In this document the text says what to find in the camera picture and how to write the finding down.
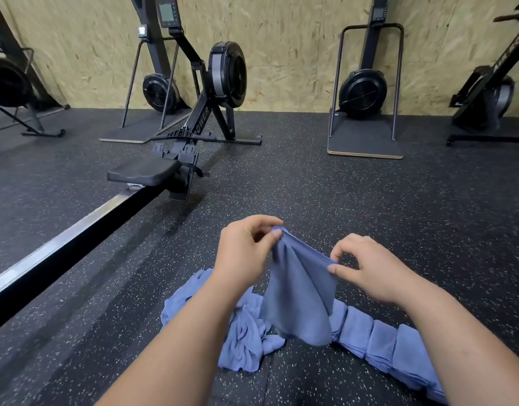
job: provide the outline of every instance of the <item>forearm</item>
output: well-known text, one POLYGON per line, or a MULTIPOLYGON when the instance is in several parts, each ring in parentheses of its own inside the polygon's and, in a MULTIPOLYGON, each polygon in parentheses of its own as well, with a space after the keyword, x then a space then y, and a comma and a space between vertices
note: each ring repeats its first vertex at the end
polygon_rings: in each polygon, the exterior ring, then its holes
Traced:
POLYGON ((105 405, 203 405, 239 292, 212 275, 100 399, 105 405))
POLYGON ((519 358, 455 298, 416 276, 398 304, 419 330, 451 406, 519 405, 519 358))

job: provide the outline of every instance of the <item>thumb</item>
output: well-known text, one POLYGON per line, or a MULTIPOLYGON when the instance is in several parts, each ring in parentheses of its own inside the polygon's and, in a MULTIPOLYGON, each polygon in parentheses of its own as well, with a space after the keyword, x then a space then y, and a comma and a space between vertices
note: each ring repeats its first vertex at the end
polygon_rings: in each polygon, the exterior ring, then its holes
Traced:
POLYGON ((351 283, 359 286, 359 283, 361 280, 361 271, 358 271, 358 270, 355 270, 352 268, 348 268, 347 266, 344 266, 344 265, 335 265, 335 264, 328 266, 327 270, 330 273, 337 275, 339 278, 347 280, 348 282, 351 282, 351 283))
POLYGON ((282 236, 282 230, 274 230, 266 233, 265 236, 256 245, 262 254, 267 256, 271 248, 278 242, 282 236))

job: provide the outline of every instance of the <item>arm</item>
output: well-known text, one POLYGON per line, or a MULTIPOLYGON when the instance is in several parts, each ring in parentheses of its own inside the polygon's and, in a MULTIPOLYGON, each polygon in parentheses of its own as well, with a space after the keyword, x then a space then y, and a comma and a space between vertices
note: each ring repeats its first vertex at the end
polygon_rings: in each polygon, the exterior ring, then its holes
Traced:
POLYGON ((205 285, 141 352, 97 406, 207 404, 237 301, 260 278, 282 235, 278 218, 255 215, 222 230, 205 285))
POLYGON ((411 271, 370 237, 350 234, 331 259, 351 253, 359 270, 338 277, 375 299, 402 307, 415 323, 450 405, 519 405, 519 358, 453 296, 411 271))

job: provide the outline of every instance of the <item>wooden wall panel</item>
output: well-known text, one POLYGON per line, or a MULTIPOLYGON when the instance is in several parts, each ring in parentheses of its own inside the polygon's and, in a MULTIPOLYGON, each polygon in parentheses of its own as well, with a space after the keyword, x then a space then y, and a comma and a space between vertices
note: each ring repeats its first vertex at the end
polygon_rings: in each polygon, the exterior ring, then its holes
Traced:
MULTIPOLYGON (((492 23, 518 0, 390 0, 388 20, 406 29, 402 114, 452 114, 449 98, 477 65, 491 64, 519 30, 492 23)), ((371 0, 179 0, 185 31, 207 60, 220 40, 245 53, 249 86, 242 109, 328 111, 333 93, 338 35, 366 23, 371 0)), ((0 0, 17 39, 36 49, 36 68, 48 90, 73 107, 122 107, 139 20, 130 0, 0 0)), ((358 67, 364 31, 347 33, 342 79, 358 67)), ((375 67, 390 88, 391 112, 397 33, 382 32, 375 67)), ((175 43, 166 43, 172 56, 175 43)), ((143 76, 153 71, 141 55, 131 105, 148 108, 143 76)), ((519 115, 516 96, 509 114, 519 115)), ((175 81, 188 104, 195 101, 190 65, 179 55, 175 81)))

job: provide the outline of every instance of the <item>black mat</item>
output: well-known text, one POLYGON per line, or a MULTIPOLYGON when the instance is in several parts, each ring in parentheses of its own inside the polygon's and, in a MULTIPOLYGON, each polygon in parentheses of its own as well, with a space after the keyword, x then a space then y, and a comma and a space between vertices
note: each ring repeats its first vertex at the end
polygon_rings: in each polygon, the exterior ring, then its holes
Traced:
MULTIPOLYGON (((0 131, 0 272, 121 190, 107 170, 149 145, 100 143, 120 116, 48 117, 47 128, 68 128, 59 140, 0 131)), ((159 332, 164 300, 214 264, 221 228, 254 213, 280 216, 323 253, 351 231, 371 235, 519 355, 519 145, 447 148, 449 118, 400 117, 403 160, 331 156, 327 121, 237 111, 237 134, 263 134, 261 146, 200 143, 212 175, 195 180, 189 203, 163 193, 0 329, 0 404, 92 405, 159 332)), ((519 120, 503 123, 519 130, 519 120)), ((209 132, 219 135, 214 118, 209 132)), ((337 298, 410 322, 349 284, 337 298)), ((257 373, 219 371, 210 404, 428 403, 335 345, 290 341, 257 373)))
POLYGON ((100 137, 100 141, 144 144, 153 136, 163 133, 188 117, 192 110, 180 109, 165 116, 165 127, 160 129, 161 113, 155 110, 129 110, 124 128, 117 128, 100 137))
POLYGON ((398 143, 391 139, 389 122, 391 119, 383 116, 358 121, 348 118, 343 112, 335 112, 327 153, 400 160, 404 154, 398 143))

